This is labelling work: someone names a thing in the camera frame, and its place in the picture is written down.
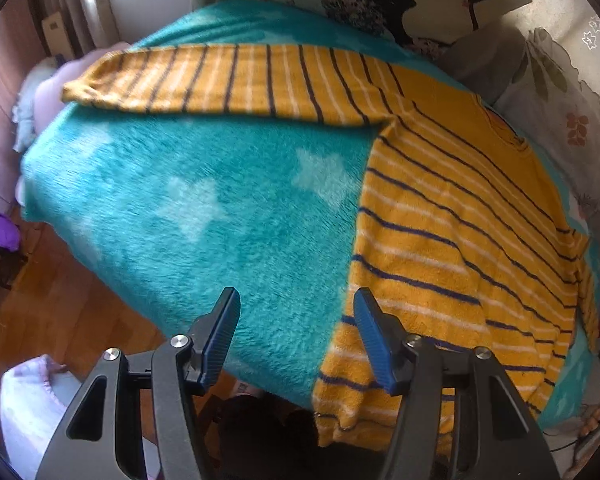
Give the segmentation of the yellow striped knit sweater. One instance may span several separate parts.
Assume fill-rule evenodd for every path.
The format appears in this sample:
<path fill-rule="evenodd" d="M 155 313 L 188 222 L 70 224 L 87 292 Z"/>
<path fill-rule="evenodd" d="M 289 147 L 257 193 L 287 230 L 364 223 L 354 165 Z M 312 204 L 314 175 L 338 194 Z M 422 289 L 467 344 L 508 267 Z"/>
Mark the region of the yellow striped knit sweater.
<path fill-rule="evenodd" d="M 369 288 L 446 356 L 490 347 L 533 414 L 577 322 L 596 331 L 588 239 L 529 145 L 470 93 L 348 50 L 186 44 L 110 53 L 62 96 L 131 114 L 376 127 L 348 291 Z"/>

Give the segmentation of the white lilac storage bin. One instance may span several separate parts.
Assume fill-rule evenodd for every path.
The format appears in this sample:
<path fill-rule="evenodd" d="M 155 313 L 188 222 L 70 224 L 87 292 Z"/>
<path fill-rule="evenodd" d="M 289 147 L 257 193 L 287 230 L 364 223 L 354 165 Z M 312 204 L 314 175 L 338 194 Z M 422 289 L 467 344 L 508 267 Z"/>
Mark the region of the white lilac storage bin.
<path fill-rule="evenodd" d="M 8 461 L 21 479 L 34 479 L 50 439 L 81 387 L 65 365 L 48 354 L 5 372 L 0 424 Z"/>

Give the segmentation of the teal cartoon fleece blanket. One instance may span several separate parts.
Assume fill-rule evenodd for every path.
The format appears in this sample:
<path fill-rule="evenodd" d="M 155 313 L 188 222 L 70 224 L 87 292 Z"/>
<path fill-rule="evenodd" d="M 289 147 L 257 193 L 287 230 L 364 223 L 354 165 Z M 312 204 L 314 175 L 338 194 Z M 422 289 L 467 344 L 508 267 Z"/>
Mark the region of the teal cartoon fleece blanket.
<path fill-rule="evenodd" d="M 185 15 L 126 51 L 186 44 L 302 44 L 348 50 L 475 96 L 529 145 L 569 229 L 588 239 L 547 158 L 441 70 L 390 41 L 260 0 Z M 174 334 L 222 289 L 242 296 L 226 368 L 311 410 L 322 443 L 383 448 L 398 401 L 374 378 L 348 291 L 358 198 L 374 126 L 311 125 L 224 114 L 131 114 L 66 101 L 24 155 L 24 215 L 50 224 L 84 266 L 131 308 Z M 600 278 L 590 241 L 585 260 Z M 550 400 L 576 342 L 574 326 Z M 539 420 L 546 417 L 546 407 Z"/>

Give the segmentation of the pink shell chair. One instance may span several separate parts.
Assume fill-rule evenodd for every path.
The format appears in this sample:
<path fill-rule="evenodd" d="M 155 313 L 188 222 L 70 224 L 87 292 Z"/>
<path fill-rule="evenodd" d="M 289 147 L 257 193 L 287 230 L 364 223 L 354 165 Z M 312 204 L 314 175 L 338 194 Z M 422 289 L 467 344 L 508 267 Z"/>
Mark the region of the pink shell chair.
<path fill-rule="evenodd" d="M 35 138 L 54 120 L 64 109 L 65 103 L 61 101 L 62 87 L 66 82 L 73 81 L 82 75 L 92 64 L 111 51 L 125 50 L 130 46 L 127 42 L 117 42 L 106 49 L 96 49 L 77 60 L 61 63 L 57 56 L 58 70 L 50 79 L 42 82 L 35 91 L 34 97 L 34 128 Z"/>

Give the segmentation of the white floral leaf pillow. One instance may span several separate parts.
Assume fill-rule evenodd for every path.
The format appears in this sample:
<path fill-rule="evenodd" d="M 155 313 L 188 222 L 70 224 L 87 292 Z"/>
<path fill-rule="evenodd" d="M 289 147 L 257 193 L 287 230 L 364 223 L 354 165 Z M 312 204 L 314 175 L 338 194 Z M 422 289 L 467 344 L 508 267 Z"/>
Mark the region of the white floral leaf pillow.
<path fill-rule="evenodd" d="M 529 32 L 494 107 L 550 156 L 584 210 L 600 211 L 600 97 L 545 29 Z"/>

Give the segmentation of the light blue plush toy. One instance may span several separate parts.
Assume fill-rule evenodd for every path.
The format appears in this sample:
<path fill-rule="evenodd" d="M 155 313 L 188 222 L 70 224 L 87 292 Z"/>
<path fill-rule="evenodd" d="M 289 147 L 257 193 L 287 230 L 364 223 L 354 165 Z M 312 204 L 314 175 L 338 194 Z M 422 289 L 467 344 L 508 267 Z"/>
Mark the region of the light blue plush toy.
<path fill-rule="evenodd" d="M 15 142 L 12 149 L 19 154 L 27 151 L 35 138 L 34 97 L 42 82 L 50 79 L 58 70 L 57 58 L 44 58 L 27 74 L 20 87 L 12 108 L 12 123 L 15 128 Z"/>

